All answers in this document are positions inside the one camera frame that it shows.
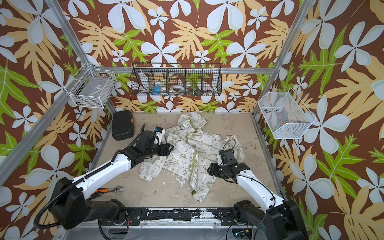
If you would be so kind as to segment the white green printed jacket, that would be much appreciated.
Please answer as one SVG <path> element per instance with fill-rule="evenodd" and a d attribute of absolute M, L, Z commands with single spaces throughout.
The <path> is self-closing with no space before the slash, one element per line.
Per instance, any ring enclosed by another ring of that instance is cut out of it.
<path fill-rule="evenodd" d="M 216 177 L 208 174 L 212 163 L 220 164 L 220 150 L 234 150 L 236 160 L 245 160 L 245 152 L 237 136 L 209 133 L 202 128 L 208 121 L 200 114 L 189 112 L 181 114 L 176 126 L 165 131 L 164 142 L 174 148 L 167 157 L 153 157 L 143 162 L 139 177 L 151 181 L 162 169 L 169 170 L 184 179 L 189 180 L 192 187 L 192 197 L 202 202 L 211 188 Z"/>

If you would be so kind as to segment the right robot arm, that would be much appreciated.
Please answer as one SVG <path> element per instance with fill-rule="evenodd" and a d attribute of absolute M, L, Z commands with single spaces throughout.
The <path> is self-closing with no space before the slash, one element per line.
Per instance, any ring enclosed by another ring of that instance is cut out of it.
<path fill-rule="evenodd" d="M 273 193 L 244 163 L 212 163 L 208 173 L 226 182 L 232 179 L 234 184 L 245 189 L 259 205 L 255 207 L 246 200 L 234 204 L 236 221 L 250 223 L 258 230 L 263 230 L 268 240 L 309 239 L 299 206 L 294 201 L 286 201 Z"/>

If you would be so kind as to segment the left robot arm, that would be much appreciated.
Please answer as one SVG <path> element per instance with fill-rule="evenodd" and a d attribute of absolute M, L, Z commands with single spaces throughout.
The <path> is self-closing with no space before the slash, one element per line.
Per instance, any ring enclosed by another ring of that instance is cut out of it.
<path fill-rule="evenodd" d="M 144 160 L 154 156 L 169 156 L 174 147 L 162 142 L 165 133 L 161 127 L 156 127 L 152 132 L 141 131 L 126 148 L 117 150 L 110 161 L 72 180 L 59 180 L 51 200 L 36 215 L 34 227 L 48 229 L 62 226 L 69 230 L 82 222 L 94 220 L 123 223 L 126 218 L 125 205 L 118 200 L 91 200 L 90 196 Z"/>

